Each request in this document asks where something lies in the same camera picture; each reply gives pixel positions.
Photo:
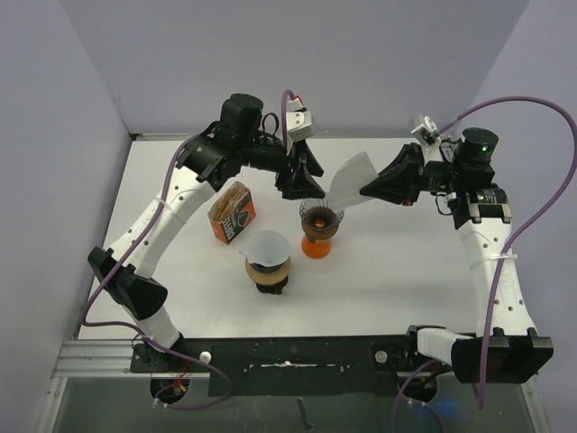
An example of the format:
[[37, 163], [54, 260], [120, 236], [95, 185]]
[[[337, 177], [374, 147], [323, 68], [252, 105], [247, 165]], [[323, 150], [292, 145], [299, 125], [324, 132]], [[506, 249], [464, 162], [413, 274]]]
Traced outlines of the orange coffee filter box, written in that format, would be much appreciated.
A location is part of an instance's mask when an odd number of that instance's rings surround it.
[[215, 237], [230, 244], [256, 217], [251, 191], [236, 181], [207, 212]]

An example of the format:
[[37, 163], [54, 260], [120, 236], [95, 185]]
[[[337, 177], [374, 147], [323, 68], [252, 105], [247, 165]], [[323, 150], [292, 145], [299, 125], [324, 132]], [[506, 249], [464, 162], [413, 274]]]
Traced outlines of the dark green glass dripper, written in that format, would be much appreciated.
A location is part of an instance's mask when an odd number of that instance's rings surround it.
[[279, 281], [271, 285], [264, 285], [257, 283], [256, 288], [260, 293], [263, 294], [281, 295], [288, 282], [289, 278], [285, 278], [282, 281]]

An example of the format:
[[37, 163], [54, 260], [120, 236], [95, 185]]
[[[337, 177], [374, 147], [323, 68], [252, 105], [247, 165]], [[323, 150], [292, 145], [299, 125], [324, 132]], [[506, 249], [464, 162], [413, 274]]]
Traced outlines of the dark wooden ring holder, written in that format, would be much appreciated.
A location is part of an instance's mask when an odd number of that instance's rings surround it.
[[338, 224], [317, 227], [315, 224], [308, 224], [307, 222], [303, 222], [301, 225], [305, 233], [305, 237], [311, 243], [331, 239], [337, 233], [339, 228]]

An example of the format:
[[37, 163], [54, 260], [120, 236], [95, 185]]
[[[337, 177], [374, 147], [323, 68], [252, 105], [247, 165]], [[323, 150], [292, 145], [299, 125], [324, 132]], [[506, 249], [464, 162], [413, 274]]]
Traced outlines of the grey glass dripper cone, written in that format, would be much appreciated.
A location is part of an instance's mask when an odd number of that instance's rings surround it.
[[309, 227], [318, 230], [328, 230], [341, 224], [344, 211], [335, 209], [324, 198], [306, 198], [299, 205], [301, 221]]

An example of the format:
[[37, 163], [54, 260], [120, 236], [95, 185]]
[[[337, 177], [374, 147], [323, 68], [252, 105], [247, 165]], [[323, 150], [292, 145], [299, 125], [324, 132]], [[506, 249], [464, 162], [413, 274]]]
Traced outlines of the blue glass dripper cone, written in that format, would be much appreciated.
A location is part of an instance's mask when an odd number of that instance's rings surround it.
[[277, 272], [278, 270], [280, 270], [282, 268], [283, 264], [280, 263], [280, 264], [276, 264], [276, 265], [272, 265], [272, 266], [266, 266], [266, 265], [263, 265], [260, 263], [250, 263], [250, 266], [252, 269], [254, 269], [258, 273], [270, 274], [270, 273], [274, 273], [274, 272]]

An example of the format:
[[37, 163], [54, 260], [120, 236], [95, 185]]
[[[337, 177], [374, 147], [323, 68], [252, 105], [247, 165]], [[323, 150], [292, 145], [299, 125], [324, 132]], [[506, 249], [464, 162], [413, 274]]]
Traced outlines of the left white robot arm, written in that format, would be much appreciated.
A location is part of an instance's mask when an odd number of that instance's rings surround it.
[[316, 182], [324, 171], [307, 145], [313, 116], [292, 90], [281, 98], [279, 134], [265, 131], [263, 103], [235, 93], [218, 120], [185, 140], [170, 159], [160, 192], [139, 218], [108, 248], [95, 247], [88, 263], [106, 291], [131, 317], [128, 326], [151, 345], [151, 360], [162, 370], [180, 366], [180, 332], [164, 307], [167, 289], [152, 275], [179, 231], [225, 183], [249, 167], [274, 173], [287, 200], [323, 198]]

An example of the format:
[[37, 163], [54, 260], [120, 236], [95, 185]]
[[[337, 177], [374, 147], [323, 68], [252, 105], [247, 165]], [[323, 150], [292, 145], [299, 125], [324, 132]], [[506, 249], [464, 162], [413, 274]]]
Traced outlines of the light wooden ring holder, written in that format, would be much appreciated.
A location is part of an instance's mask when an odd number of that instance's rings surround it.
[[271, 286], [278, 284], [289, 276], [291, 269], [291, 259], [288, 258], [280, 267], [274, 272], [264, 272], [256, 270], [248, 260], [245, 260], [245, 270], [248, 277], [256, 284], [263, 286]]

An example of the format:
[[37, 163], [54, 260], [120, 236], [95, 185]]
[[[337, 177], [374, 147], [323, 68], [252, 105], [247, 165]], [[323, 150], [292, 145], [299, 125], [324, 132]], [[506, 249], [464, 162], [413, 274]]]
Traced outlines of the white paper coffee filter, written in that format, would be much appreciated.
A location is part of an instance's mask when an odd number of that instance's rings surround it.
[[243, 243], [239, 253], [248, 263], [273, 267], [283, 264], [290, 257], [291, 246], [280, 233], [263, 230], [251, 235]]

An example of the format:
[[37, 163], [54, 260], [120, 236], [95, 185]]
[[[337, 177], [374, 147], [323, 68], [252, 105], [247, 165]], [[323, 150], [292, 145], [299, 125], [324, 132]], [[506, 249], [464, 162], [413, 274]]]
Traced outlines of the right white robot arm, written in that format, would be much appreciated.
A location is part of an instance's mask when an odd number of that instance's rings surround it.
[[431, 158], [441, 140], [409, 143], [361, 195], [411, 206], [426, 191], [446, 199], [463, 242], [477, 299], [475, 336], [444, 327], [410, 328], [415, 338], [401, 347], [404, 363], [423, 368], [434, 358], [448, 364], [461, 383], [484, 373], [489, 383], [524, 383], [553, 356], [550, 338], [538, 335], [506, 245], [512, 233], [507, 193], [493, 181], [491, 157], [499, 138], [492, 131], [463, 131], [450, 156]]

